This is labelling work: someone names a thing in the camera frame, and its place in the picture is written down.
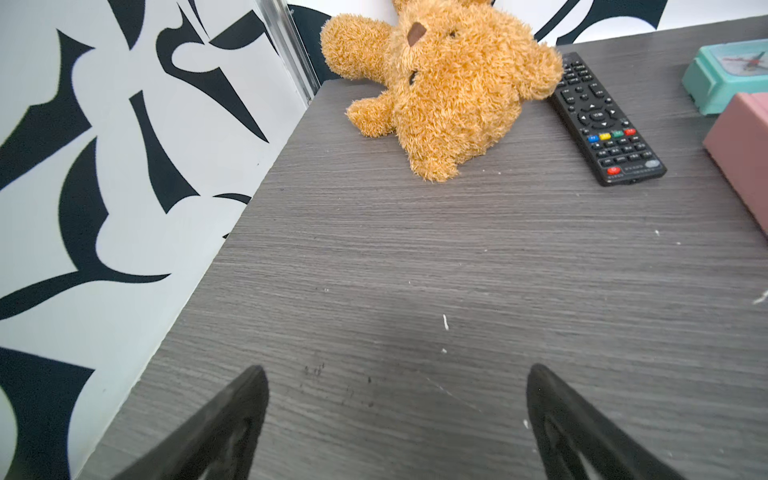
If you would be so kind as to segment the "pink cardboard box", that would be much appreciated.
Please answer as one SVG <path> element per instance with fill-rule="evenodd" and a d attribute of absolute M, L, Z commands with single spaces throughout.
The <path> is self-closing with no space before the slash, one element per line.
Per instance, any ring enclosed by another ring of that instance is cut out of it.
<path fill-rule="evenodd" d="M 767 235 L 767 93 L 737 93 L 703 146 Z"/>

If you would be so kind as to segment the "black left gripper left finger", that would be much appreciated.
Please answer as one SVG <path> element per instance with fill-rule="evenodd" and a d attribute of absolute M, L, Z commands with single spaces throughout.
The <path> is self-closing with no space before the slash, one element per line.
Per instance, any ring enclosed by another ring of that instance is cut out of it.
<path fill-rule="evenodd" d="M 270 398 L 252 365 L 118 479 L 247 479 Z"/>

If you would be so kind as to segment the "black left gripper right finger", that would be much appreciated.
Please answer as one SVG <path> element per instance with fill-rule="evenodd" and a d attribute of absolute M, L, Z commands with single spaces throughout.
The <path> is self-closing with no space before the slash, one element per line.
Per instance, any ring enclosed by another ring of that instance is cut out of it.
<path fill-rule="evenodd" d="M 587 479 L 586 464 L 602 479 L 682 477 L 543 364 L 529 371 L 526 401 L 549 479 Z"/>

